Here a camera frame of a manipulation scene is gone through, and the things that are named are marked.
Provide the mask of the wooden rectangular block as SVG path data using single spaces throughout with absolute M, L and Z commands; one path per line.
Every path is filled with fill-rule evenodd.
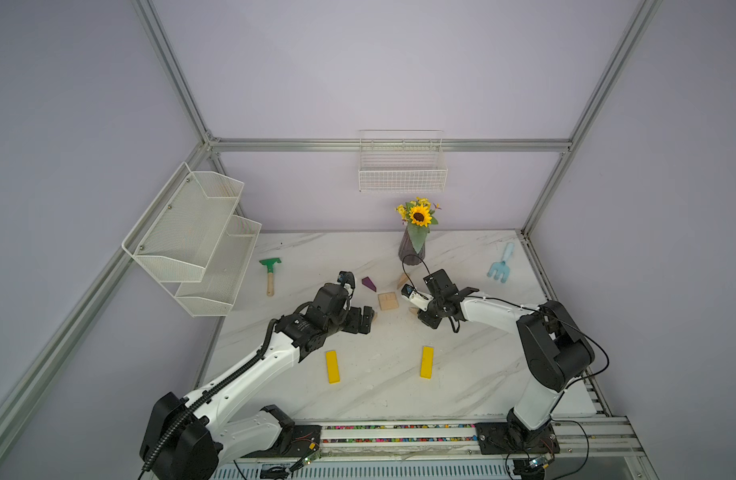
M 378 299 L 381 304 L 397 303 L 397 296 L 394 292 L 380 293 Z
M 399 307 L 399 303 L 396 299 L 381 300 L 379 302 L 380 309 L 382 311 L 394 310 Z

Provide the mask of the purple triangular block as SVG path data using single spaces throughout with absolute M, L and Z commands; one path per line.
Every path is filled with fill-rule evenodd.
M 361 283 L 373 292 L 377 292 L 378 289 L 370 277 L 363 277 Z

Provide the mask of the yellow rectangular block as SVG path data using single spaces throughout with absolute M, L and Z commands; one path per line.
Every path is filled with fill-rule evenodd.
M 420 363 L 420 377 L 430 380 L 434 369 L 435 350 L 431 346 L 424 346 L 422 349 L 422 357 Z
M 338 363 L 338 354 L 336 351 L 327 351 L 325 354 L 326 360 L 326 372 L 328 382 L 330 384 L 337 384 L 341 380 L 340 369 Z

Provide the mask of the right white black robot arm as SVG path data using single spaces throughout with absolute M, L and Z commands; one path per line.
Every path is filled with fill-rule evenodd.
M 417 317 L 436 329 L 444 320 L 458 330 L 465 322 L 493 327 L 519 338 L 532 379 L 507 424 L 520 433 L 535 433 L 551 420 L 562 393 L 594 362 L 591 340 L 578 328 L 564 305 L 548 300 L 529 306 L 458 288 L 444 270 L 424 278 L 428 289 L 406 284 L 401 294 L 419 309 Z

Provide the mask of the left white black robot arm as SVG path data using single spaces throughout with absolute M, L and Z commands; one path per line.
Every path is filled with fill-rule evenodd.
M 271 380 L 297 366 L 340 331 L 368 334 L 376 312 L 350 307 L 325 315 L 311 302 L 270 321 L 256 353 L 182 397 L 169 392 L 153 407 L 140 456 L 159 479 L 209 479 L 225 463 L 269 450 L 294 422 L 278 407 L 236 421 L 237 412 Z

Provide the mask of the light blue toy rake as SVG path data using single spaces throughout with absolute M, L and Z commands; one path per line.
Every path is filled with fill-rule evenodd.
M 509 242 L 504 247 L 501 260 L 494 262 L 487 273 L 487 277 L 501 283 L 506 283 L 509 279 L 511 268 L 508 265 L 509 260 L 512 258 L 515 250 L 515 244 Z

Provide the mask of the dark ribbed vase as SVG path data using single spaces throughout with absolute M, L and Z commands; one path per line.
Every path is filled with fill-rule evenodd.
M 398 257 L 401 263 L 408 266 L 417 266 L 422 263 L 425 256 L 426 244 L 423 244 L 419 250 L 416 250 L 409 231 L 405 230 L 398 251 Z

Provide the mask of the sunflower bouquet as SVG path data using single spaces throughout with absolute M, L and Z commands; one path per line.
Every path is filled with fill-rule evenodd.
M 404 242 L 414 253 L 420 254 L 424 250 L 431 227 L 439 224 L 436 213 L 440 208 L 439 204 L 422 197 L 416 197 L 395 208 L 405 227 Z

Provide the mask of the two-tier white mesh shelf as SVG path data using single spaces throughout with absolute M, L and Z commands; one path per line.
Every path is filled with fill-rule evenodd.
M 234 308 L 262 224 L 240 214 L 244 183 L 186 163 L 122 242 L 193 317 Z

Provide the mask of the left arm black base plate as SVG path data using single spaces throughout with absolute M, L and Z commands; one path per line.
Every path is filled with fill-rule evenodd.
M 322 437 L 321 425 L 294 425 L 284 428 L 273 445 L 245 455 L 245 458 L 294 458 L 303 457 L 312 443 L 319 444 Z

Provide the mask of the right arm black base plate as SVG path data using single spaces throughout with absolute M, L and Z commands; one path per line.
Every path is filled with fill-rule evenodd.
M 483 455 L 557 454 L 560 447 L 550 422 L 537 430 L 528 430 L 518 421 L 482 422 L 475 425 L 476 438 Z

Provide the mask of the aluminium mounting rail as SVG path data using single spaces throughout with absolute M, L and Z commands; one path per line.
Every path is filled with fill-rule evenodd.
M 475 425 L 504 422 L 507 417 L 481 419 L 422 419 L 402 421 L 311 421 L 294 425 L 321 425 L 319 444 L 312 443 L 304 457 L 382 458 L 458 458 L 464 455 L 488 456 L 480 452 Z M 565 457 L 642 457 L 645 450 L 630 422 L 623 417 L 593 416 L 550 421 L 560 452 Z

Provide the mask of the aluminium frame profiles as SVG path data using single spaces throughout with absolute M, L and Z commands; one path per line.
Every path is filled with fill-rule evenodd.
M 392 138 L 370 141 L 380 152 L 400 155 L 424 150 L 442 152 L 539 152 L 559 153 L 547 183 L 531 209 L 525 225 L 519 229 L 524 241 L 530 239 L 539 219 L 571 162 L 576 157 L 594 121 L 598 117 L 626 63 L 660 7 L 658 1 L 642 1 L 628 21 L 621 39 L 590 96 L 582 115 L 568 139 L 443 139 L 432 141 L 397 134 Z M 176 59 L 161 18 L 151 1 L 136 1 L 134 10 L 168 75 L 176 93 L 193 123 L 199 141 L 187 158 L 190 167 L 204 161 L 221 169 L 221 152 L 358 152 L 363 144 L 358 139 L 229 139 L 213 138 L 198 112 L 186 77 Z M 97 317 L 106 306 L 133 262 L 124 247 L 119 247 L 81 300 L 59 327 L 43 351 L 19 380 L 0 407 L 0 467 L 34 418 L 48 392 L 76 354 Z

